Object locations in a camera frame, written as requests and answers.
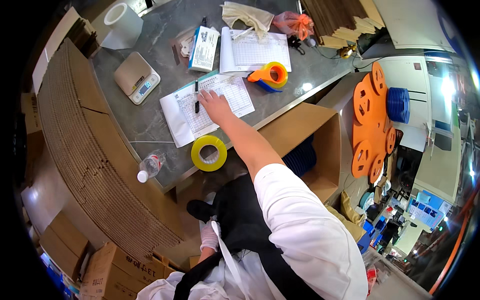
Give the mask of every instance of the hand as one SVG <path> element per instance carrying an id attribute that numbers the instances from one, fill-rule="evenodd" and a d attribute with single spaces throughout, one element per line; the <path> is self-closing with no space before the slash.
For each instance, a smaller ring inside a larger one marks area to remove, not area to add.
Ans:
<path id="1" fill-rule="evenodd" d="M 226 121 L 235 117 L 224 95 L 220 95 L 219 97 L 214 91 L 207 93 L 205 90 L 201 90 L 197 99 L 205 108 L 213 123 L 220 127 L 222 127 Z"/>
<path id="2" fill-rule="evenodd" d="M 200 245 L 200 251 L 202 251 L 204 247 L 209 247 L 216 252 L 218 248 L 218 237 L 213 231 L 211 220 L 208 221 L 202 228 L 202 231 L 200 231 L 200 238 L 202 240 L 202 244 Z"/>

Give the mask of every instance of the orange tape dispenser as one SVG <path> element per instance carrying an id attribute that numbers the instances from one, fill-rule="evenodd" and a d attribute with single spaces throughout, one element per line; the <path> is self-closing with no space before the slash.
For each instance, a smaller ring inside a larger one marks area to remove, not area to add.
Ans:
<path id="1" fill-rule="evenodd" d="M 288 73 L 281 63 L 273 61 L 252 72 L 247 79 L 257 83 L 267 92 L 281 93 L 282 91 L 278 89 L 287 83 Z"/>

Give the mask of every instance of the pen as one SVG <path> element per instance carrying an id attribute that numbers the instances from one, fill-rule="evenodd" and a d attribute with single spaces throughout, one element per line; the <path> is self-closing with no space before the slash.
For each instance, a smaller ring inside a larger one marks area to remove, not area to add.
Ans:
<path id="1" fill-rule="evenodd" d="M 242 32 L 240 32 L 240 33 L 232 36 L 232 40 L 236 40 L 236 39 L 239 38 L 240 36 L 244 36 L 245 34 L 249 33 L 249 32 L 252 31 L 252 30 L 253 30 L 253 27 L 250 27 L 250 28 L 248 28 L 247 30 L 244 30 L 244 31 L 242 31 Z"/>
<path id="2" fill-rule="evenodd" d="M 198 97 L 198 80 L 195 80 L 195 97 Z M 195 113 L 198 114 L 200 111 L 200 103 L 197 101 L 195 102 Z"/>

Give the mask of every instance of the notebook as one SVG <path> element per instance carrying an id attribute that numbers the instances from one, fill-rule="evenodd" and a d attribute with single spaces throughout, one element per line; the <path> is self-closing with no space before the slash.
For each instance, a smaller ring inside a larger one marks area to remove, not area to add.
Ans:
<path id="1" fill-rule="evenodd" d="M 263 65 L 277 61 L 292 71 L 288 53 L 287 35 L 266 33 L 261 39 L 255 31 L 232 40 L 243 30 L 222 28 L 220 47 L 220 73 L 247 77 Z"/>

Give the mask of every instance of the white tape roll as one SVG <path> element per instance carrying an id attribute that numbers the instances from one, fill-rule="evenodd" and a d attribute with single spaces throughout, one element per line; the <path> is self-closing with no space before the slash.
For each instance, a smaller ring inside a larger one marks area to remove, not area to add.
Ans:
<path id="1" fill-rule="evenodd" d="M 144 21 L 126 3 L 114 5 L 105 15 L 103 23 L 112 30 L 101 46 L 114 50 L 135 46 L 144 25 Z"/>

